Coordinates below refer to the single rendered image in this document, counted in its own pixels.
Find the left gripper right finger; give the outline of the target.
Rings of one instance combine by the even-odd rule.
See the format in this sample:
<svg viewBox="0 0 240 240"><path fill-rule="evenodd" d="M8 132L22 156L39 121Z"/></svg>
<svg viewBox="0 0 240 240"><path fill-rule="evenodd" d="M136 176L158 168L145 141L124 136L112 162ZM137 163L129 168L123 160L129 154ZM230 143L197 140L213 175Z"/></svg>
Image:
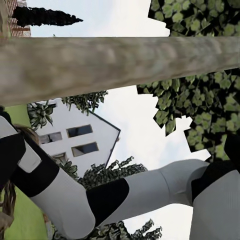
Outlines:
<svg viewBox="0 0 240 240"><path fill-rule="evenodd" d="M224 151L231 159L236 169L240 172L240 135L235 133L229 133L225 145Z"/></svg>

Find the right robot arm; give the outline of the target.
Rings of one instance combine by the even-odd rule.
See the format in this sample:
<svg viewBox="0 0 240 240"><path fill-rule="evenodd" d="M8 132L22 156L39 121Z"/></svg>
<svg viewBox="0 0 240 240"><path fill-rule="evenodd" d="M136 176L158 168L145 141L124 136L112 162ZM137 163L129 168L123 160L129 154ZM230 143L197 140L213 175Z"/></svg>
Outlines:
<svg viewBox="0 0 240 240"><path fill-rule="evenodd" d="M86 190L25 131L18 131L0 105L0 139L18 133L24 136L26 152L9 179L71 240L167 205L193 207L192 194L210 165L200 159L178 160Z"/></svg>

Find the wicker basket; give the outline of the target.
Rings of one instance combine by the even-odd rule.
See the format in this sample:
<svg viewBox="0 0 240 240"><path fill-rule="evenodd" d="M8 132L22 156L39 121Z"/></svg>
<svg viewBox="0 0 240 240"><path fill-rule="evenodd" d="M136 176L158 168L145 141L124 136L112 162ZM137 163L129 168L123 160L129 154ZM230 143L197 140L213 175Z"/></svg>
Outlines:
<svg viewBox="0 0 240 240"><path fill-rule="evenodd" d="M8 41L8 18L9 5L6 0L0 0L0 48ZM34 127L27 127L22 124L12 124L19 132L24 131L32 140L39 144L39 135L34 131ZM9 179L4 186L3 202L0 202L0 240L4 240L5 232L11 227L14 218L16 190L15 184Z"/></svg>

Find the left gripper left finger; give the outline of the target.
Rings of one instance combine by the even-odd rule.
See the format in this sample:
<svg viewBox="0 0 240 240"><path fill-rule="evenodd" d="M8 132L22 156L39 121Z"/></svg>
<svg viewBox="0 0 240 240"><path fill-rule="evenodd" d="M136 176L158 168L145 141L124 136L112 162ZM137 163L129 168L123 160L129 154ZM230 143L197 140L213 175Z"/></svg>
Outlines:
<svg viewBox="0 0 240 240"><path fill-rule="evenodd" d="M0 138L0 192L26 152L24 136L21 133Z"/></svg>

